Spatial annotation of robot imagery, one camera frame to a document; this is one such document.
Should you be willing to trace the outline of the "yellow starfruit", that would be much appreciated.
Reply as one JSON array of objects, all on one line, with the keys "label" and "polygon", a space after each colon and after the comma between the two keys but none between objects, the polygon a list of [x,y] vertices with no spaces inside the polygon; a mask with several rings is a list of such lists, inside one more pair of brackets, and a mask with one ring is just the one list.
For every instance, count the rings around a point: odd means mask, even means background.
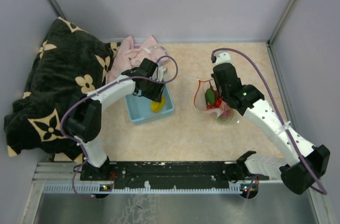
[{"label": "yellow starfruit", "polygon": [[152,102],[151,102],[151,111],[152,111],[153,113],[157,113],[157,112],[161,111],[162,108],[163,108],[164,105],[165,105],[165,102],[166,102],[165,96],[162,96],[162,97],[161,97],[161,101],[160,101],[160,102],[152,101]]}]

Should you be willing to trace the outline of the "purple grape bunch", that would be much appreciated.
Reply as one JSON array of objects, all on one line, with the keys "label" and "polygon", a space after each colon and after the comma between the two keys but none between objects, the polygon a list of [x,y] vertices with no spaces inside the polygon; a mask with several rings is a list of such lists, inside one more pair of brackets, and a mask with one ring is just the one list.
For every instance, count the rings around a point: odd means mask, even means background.
[{"label": "purple grape bunch", "polygon": [[223,111],[223,113],[220,115],[220,116],[222,116],[222,117],[231,117],[231,118],[233,118],[233,116],[234,116],[234,111],[232,110],[232,109],[225,109],[224,111]]}]

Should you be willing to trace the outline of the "red strawberry bunch with leaves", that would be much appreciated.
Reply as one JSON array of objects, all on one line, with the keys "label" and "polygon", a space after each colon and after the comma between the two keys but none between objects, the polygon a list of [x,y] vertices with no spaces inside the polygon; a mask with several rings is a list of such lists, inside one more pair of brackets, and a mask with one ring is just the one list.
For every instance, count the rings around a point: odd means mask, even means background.
[{"label": "red strawberry bunch with leaves", "polygon": [[209,83],[209,87],[205,91],[205,101],[207,109],[220,108],[222,104],[222,98],[220,97],[218,91],[214,89],[211,82]]}]

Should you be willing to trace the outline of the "green grape bunch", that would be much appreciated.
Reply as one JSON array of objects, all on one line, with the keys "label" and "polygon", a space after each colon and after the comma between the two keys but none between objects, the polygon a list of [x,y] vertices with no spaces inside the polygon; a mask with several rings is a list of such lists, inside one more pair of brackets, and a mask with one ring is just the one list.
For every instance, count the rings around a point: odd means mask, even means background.
[{"label": "green grape bunch", "polygon": [[230,121],[232,120],[232,118],[231,117],[222,117],[222,116],[219,116],[217,119],[216,119],[216,121],[218,121],[218,122],[220,122],[220,123],[222,123],[222,124],[227,124],[227,123],[229,123]]}]

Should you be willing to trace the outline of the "clear zip top bag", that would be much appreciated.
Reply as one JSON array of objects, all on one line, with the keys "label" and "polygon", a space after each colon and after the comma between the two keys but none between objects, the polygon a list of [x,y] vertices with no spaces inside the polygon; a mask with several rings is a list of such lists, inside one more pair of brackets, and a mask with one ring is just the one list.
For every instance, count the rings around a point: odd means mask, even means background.
[{"label": "clear zip top bag", "polygon": [[240,122],[239,114],[222,100],[214,79],[198,79],[193,104],[198,111],[210,115],[219,123],[236,125]]}]

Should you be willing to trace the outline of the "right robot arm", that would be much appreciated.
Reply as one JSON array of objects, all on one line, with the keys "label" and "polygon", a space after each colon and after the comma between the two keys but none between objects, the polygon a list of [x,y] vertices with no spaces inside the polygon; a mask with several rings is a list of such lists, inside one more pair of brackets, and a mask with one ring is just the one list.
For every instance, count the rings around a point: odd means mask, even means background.
[{"label": "right robot arm", "polygon": [[241,83],[232,64],[214,66],[211,76],[223,102],[257,125],[283,155],[245,153],[237,166],[241,178],[263,175],[280,179],[290,191],[301,195],[325,174],[330,150],[304,139],[289,123],[281,123],[264,95],[255,86]]}]

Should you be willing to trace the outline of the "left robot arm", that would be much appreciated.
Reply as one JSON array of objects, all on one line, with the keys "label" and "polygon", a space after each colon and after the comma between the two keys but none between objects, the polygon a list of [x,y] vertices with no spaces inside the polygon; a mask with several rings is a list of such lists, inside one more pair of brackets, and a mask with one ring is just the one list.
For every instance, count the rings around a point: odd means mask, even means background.
[{"label": "left robot arm", "polygon": [[92,165],[91,172],[98,179],[106,179],[111,173],[110,166],[105,163],[108,156],[99,139],[103,111],[130,94],[161,102],[166,73],[166,67],[145,58],[138,67],[122,72],[99,89],[84,96],[73,96],[60,121],[60,130],[81,147],[85,161]]}]

